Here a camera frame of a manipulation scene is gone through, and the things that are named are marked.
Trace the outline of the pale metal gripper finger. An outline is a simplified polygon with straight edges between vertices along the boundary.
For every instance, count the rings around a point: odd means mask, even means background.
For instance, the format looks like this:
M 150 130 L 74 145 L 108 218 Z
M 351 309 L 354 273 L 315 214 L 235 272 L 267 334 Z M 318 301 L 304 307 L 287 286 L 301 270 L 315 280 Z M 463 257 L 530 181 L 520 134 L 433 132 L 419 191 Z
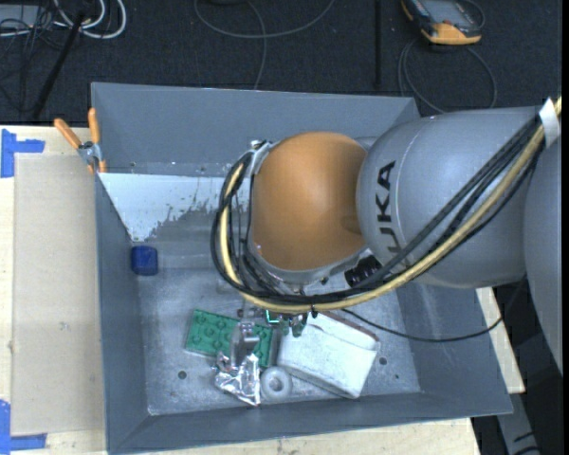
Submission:
M 254 352 L 260 337 L 254 332 L 255 323 L 250 320 L 241 320 L 233 328 L 230 344 L 229 359 L 233 367 L 239 367 L 248 355 Z

